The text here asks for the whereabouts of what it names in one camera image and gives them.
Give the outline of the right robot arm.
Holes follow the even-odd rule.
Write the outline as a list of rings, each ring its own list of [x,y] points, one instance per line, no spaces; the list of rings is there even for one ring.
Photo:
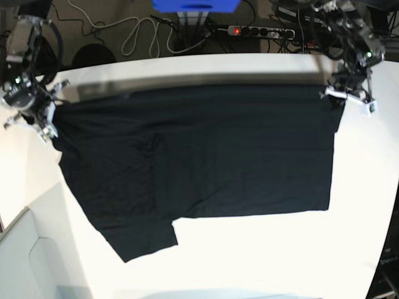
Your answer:
[[[54,33],[58,43],[55,70],[38,81],[36,60],[40,51],[42,27],[47,26]],[[37,16],[22,15],[7,38],[4,75],[1,80],[1,106],[16,112],[3,124],[4,129],[19,125],[34,130],[42,142],[47,143],[58,137],[53,124],[56,103],[65,103],[59,98],[64,87],[69,84],[63,80],[51,90],[52,83],[60,70],[63,56],[63,42],[60,32],[51,20]]]

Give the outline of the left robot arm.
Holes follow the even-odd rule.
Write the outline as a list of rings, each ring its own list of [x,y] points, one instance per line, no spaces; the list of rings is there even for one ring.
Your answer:
[[[378,104],[372,95],[372,68],[385,60],[383,44],[352,1],[315,1],[311,4],[310,31],[318,45],[321,41],[314,22],[318,12],[324,17],[329,33],[338,38],[343,47],[340,56],[327,55],[338,65],[320,97],[335,107],[350,102],[358,105],[364,115],[375,114]]]

